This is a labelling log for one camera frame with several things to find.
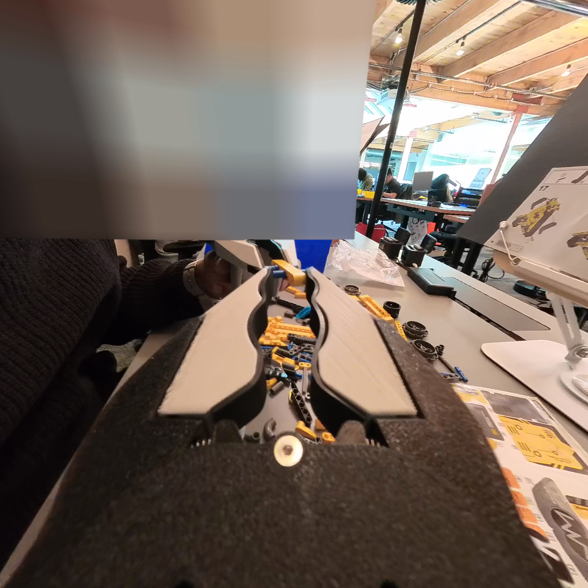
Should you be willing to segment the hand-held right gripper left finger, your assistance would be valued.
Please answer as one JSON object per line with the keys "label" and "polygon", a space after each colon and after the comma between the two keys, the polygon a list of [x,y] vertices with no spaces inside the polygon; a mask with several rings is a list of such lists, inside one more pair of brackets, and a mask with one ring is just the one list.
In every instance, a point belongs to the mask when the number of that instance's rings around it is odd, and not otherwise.
{"label": "hand-held right gripper left finger", "polygon": [[273,272],[250,277],[202,317],[158,415],[245,427],[266,400],[259,338],[268,325]]}

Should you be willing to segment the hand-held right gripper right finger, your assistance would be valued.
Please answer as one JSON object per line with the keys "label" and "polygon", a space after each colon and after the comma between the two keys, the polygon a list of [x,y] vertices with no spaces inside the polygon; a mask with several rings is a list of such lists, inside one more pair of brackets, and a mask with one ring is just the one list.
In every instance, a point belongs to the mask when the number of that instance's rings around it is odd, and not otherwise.
{"label": "hand-held right gripper right finger", "polygon": [[419,411],[378,320],[315,268],[306,271],[311,327],[311,405],[333,435],[347,422],[374,429],[379,420]]}

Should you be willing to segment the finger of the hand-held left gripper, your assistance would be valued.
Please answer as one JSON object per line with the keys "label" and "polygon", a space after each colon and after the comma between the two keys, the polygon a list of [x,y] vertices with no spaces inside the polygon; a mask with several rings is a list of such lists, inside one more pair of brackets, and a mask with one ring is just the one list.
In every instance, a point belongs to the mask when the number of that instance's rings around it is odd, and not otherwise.
{"label": "finger of the hand-held left gripper", "polygon": [[273,267],[272,260],[274,259],[283,259],[301,269],[294,240],[254,239],[254,245],[257,246],[262,260],[261,269],[264,267]]}
{"label": "finger of the hand-held left gripper", "polygon": [[259,247],[248,240],[214,240],[212,248],[230,264],[230,293],[266,266]]}

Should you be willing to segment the yellow holed beam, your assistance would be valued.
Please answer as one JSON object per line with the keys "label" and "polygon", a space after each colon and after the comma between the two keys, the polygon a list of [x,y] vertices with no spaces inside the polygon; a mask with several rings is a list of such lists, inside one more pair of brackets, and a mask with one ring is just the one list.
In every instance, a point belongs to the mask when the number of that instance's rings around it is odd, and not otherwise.
{"label": "yellow holed beam", "polygon": [[306,274],[303,270],[297,268],[296,266],[292,265],[291,263],[283,260],[283,259],[274,259],[272,260],[273,268],[280,268],[286,271],[287,279],[284,279],[290,286],[293,287],[300,287],[305,286],[306,283]]}

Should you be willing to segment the pile of toy building parts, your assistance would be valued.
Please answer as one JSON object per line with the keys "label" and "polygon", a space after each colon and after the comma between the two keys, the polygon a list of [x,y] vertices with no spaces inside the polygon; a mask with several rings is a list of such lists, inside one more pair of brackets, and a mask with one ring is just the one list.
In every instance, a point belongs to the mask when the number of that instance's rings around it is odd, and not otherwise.
{"label": "pile of toy building parts", "polygon": [[[407,375],[407,384],[425,383],[425,392],[432,395],[424,397],[424,407],[431,409],[431,433],[412,432],[407,424],[389,436],[382,431],[378,421],[374,429],[364,429],[357,422],[345,424],[337,435],[331,434],[321,424],[311,407],[311,361],[316,344],[316,336],[306,322],[288,322],[282,316],[269,317],[268,326],[259,338],[266,367],[267,401],[261,414],[243,427],[239,433],[249,443],[268,443],[279,435],[297,435],[303,443],[335,446],[385,447],[388,441],[398,442],[401,433],[406,433],[415,442],[433,440],[439,442],[442,435],[456,442],[470,442],[480,439],[479,427],[451,386],[442,384],[440,376],[425,366],[425,360],[405,338],[398,319],[388,315],[383,306],[369,295],[357,292],[352,298],[358,300],[380,323],[386,343],[403,339],[404,343],[392,345],[394,359],[400,360],[399,370]],[[275,298],[274,304],[288,307],[287,318],[293,319],[293,311],[303,307],[290,301]]]}

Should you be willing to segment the person's left hand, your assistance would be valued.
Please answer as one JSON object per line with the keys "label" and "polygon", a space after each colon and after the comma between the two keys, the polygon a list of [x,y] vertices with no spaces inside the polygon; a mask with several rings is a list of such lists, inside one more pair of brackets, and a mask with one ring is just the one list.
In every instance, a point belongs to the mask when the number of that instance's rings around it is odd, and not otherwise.
{"label": "person's left hand", "polygon": [[223,299],[233,290],[231,271],[232,264],[209,252],[198,268],[200,287],[210,298]]}

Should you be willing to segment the grey wristwatch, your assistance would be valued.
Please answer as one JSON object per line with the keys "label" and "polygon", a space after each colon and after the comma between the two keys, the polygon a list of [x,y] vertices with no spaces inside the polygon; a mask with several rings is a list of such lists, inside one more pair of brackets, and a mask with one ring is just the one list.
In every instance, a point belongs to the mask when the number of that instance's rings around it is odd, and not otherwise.
{"label": "grey wristwatch", "polygon": [[200,259],[188,263],[183,269],[182,274],[185,289],[191,296],[198,299],[206,295],[206,292],[199,285],[197,277],[197,270],[201,261],[203,260]]}

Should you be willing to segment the clear plastic bag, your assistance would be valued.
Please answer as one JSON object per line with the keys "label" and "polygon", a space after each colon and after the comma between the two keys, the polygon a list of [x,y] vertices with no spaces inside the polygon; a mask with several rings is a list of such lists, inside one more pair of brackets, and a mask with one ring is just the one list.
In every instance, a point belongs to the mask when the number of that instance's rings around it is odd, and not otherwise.
{"label": "clear plastic bag", "polygon": [[350,242],[340,240],[330,254],[327,266],[391,287],[402,288],[405,285],[398,264],[379,248],[358,249]]}

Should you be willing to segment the black flat box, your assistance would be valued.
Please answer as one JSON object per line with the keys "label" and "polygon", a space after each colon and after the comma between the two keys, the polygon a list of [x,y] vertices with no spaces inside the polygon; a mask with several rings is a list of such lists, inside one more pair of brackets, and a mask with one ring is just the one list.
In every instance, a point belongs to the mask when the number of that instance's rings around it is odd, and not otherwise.
{"label": "black flat box", "polygon": [[454,299],[456,290],[445,278],[437,275],[430,268],[407,268],[407,276],[423,291],[430,296],[442,296]]}

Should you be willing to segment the long wooden desk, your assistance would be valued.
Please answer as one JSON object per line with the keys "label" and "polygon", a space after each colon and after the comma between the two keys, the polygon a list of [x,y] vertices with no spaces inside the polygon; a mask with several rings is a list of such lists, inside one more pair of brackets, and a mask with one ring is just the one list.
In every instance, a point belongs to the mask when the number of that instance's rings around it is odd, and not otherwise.
{"label": "long wooden desk", "polygon": [[445,223],[464,224],[476,211],[472,208],[447,203],[430,206],[427,201],[421,200],[382,197],[379,202],[377,211],[386,210],[393,215],[400,215],[403,227],[408,223],[407,218],[409,217],[434,223],[436,229],[441,228]]}

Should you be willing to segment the brown cardboard sheet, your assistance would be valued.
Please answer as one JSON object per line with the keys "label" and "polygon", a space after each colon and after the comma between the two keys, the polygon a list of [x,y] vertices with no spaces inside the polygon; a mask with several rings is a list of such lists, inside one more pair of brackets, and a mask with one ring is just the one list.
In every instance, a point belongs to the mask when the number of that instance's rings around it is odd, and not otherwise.
{"label": "brown cardboard sheet", "polygon": [[360,143],[360,156],[374,141],[374,139],[389,126],[389,122],[385,122],[385,117],[376,118],[372,121],[366,122],[362,125],[362,136]]}

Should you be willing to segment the white book stand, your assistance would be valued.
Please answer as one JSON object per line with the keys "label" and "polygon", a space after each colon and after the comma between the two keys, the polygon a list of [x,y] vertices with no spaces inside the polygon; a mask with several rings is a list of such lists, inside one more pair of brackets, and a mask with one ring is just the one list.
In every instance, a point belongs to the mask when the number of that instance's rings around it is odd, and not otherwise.
{"label": "white book stand", "polygon": [[[553,168],[575,166],[587,166],[586,78],[479,205],[459,236],[485,246],[499,223]],[[587,341],[575,313],[575,304],[587,307],[587,281],[495,250],[493,260],[507,273],[546,291],[563,343],[488,343],[481,348],[483,354],[587,431]]]}

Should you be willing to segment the person's black sweater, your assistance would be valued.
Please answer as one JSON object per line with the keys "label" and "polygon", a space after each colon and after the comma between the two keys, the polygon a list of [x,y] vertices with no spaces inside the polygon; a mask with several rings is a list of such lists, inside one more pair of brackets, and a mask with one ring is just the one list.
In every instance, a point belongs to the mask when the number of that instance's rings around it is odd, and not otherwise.
{"label": "person's black sweater", "polygon": [[125,262],[112,239],[1,238],[1,564],[105,403],[86,361]]}

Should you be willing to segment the black metal pole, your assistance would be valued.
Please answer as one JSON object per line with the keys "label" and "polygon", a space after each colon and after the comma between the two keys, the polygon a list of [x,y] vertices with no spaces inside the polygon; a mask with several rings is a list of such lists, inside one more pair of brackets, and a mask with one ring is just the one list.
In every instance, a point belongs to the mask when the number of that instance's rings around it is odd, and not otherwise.
{"label": "black metal pole", "polygon": [[396,134],[399,125],[399,119],[401,116],[401,110],[403,106],[404,96],[408,84],[408,79],[410,75],[410,68],[413,63],[413,59],[415,56],[416,45],[420,33],[420,28],[422,25],[422,19],[424,10],[426,7],[427,1],[416,1],[415,4],[415,11],[413,14],[413,22],[410,28],[410,35],[408,39],[408,44],[405,51],[405,57],[403,59],[403,64],[401,68],[401,75],[399,78],[398,88],[396,91],[396,97],[394,99],[394,108],[392,117],[389,123],[388,132],[386,136],[386,143],[385,149],[382,157],[382,161],[380,164],[379,175],[378,175],[378,182],[376,184],[375,195],[372,199],[371,209],[369,214],[369,221],[365,232],[365,237],[371,239],[373,236],[373,230],[376,224],[376,217],[377,217],[377,209],[379,208],[379,201],[383,195],[383,185],[386,177],[386,172],[389,167],[390,157],[392,153],[392,147],[394,140],[396,139]]}

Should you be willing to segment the sticker sheet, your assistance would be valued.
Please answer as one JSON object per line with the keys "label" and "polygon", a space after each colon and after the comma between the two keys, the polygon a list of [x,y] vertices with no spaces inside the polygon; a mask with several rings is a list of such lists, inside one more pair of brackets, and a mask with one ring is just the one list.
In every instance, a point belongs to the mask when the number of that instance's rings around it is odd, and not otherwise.
{"label": "sticker sheet", "polygon": [[452,385],[493,449],[518,516],[562,587],[587,587],[587,454],[537,399]]}

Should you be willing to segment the instruction booklet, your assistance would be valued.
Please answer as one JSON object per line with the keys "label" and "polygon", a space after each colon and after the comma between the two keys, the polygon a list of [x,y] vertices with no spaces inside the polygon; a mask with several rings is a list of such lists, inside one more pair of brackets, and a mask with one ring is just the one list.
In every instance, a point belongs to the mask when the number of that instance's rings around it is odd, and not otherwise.
{"label": "instruction booklet", "polygon": [[485,246],[587,281],[587,166],[553,168]]}

